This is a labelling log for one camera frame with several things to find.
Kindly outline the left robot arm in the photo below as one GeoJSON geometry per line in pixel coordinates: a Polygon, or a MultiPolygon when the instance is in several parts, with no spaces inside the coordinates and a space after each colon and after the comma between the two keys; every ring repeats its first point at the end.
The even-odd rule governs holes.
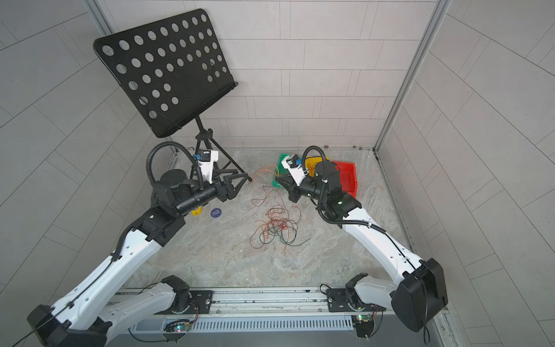
{"type": "Polygon", "coordinates": [[[151,206],[121,233],[115,250],[66,296],[54,305],[39,305],[27,317],[32,333],[43,346],[105,346],[122,331],[159,312],[199,314],[189,285],[177,276],[110,305],[110,299],[134,272],[160,251],[185,224],[188,213],[213,199],[234,199],[250,179],[239,167],[217,167],[219,151],[190,153],[166,141],[147,155],[146,173],[153,188],[151,206]],[[192,164],[192,174],[181,169],[153,174],[153,159],[165,147],[179,149],[192,164]]]}

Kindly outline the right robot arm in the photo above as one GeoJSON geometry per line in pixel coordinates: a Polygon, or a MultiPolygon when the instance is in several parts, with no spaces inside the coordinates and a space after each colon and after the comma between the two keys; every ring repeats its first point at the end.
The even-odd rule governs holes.
{"type": "Polygon", "coordinates": [[[319,217],[353,236],[392,280],[390,286],[373,286],[364,283],[366,274],[360,273],[345,285],[344,295],[326,290],[328,301],[346,302],[354,312],[391,309],[411,331],[426,332],[427,323],[448,304],[442,266],[433,258],[423,260],[380,227],[362,204],[343,190],[336,164],[320,147],[312,145],[302,156],[286,156],[281,165],[287,174],[275,180],[288,191],[289,200],[310,198],[319,217]]]}

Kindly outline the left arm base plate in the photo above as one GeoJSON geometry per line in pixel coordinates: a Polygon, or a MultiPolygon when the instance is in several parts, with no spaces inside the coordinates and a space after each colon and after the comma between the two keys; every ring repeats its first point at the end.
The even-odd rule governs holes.
{"type": "Polygon", "coordinates": [[[214,291],[188,290],[176,295],[170,311],[175,315],[208,314],[214,291]]]}

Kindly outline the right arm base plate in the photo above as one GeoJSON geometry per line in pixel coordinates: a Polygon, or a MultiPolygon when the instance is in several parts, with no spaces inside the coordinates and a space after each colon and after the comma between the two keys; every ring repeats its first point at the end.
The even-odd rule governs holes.
{"type": "Polygon", "coordinates": [[[328,311],[332,313],[347,313],[351,315],[368,315],[370,312],[384,312],[386,309],[376,304],[355,303],[349,300],[347,289],[324,289],[323,294],[327,298],[328,311]]]}

